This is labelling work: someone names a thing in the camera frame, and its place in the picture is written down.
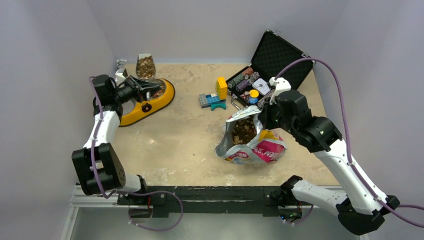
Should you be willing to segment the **silver metal scoop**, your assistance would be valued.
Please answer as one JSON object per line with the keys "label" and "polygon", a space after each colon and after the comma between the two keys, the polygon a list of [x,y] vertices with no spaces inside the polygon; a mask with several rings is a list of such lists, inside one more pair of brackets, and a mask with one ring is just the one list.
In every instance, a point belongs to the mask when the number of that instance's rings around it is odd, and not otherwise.
{"label": "silver metal scoop", "polygon": [[152,80],[156,76],[156,66],[150,53],[139,53],[135,67],[136,75],[142,80]]}

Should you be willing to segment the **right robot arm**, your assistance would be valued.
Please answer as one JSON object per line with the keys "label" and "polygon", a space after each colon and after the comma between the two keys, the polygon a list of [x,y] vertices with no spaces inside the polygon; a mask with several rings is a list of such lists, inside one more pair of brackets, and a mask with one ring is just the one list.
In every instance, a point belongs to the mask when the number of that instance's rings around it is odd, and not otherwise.
{"label": "right robot arm", "polygon": [[331,191],[294,175],[274,198],[282,206],[306,202],[328,211],[352,234],[376,231],[384,216],[400,205],[394,195],[381,191],[347,152],[341,132],[327,117],[312,115],[306,97],[297,90],[274,95],[258,119],[267,129],[281,128],[314,154],[339,182],[342,191]]}

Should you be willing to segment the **colourful pet food bag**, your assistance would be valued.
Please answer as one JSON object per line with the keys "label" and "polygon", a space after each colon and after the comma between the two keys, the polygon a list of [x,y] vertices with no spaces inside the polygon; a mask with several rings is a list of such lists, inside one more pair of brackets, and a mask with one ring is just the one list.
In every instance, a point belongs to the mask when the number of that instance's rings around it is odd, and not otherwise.
{"label": "colourful pet food bag", "polygon": [[287,150],[280,134],[265,129],[258,116],[262,110],[251,105],[225,120],[223,138],[215,155],[236,165],[267,164],[279,160]]}

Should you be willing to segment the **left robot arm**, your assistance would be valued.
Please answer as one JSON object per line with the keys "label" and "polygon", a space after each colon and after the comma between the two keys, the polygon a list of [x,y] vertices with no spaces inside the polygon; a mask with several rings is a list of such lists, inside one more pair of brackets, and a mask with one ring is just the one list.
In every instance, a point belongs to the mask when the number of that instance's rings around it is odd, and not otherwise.
{"label": "left robot arm", "polygon": [[131,75],[116,84],[107,74],[92,77],[89,83],[94,92],[94,125],[84,146],[71,154],[80,187],[87,196],[106,199],[115,192],[129,194],[142,205],[149,199],[147,184],[142,176],[126,173],[112,142],[123,117],[123,104],[149,100],[161,85]]}

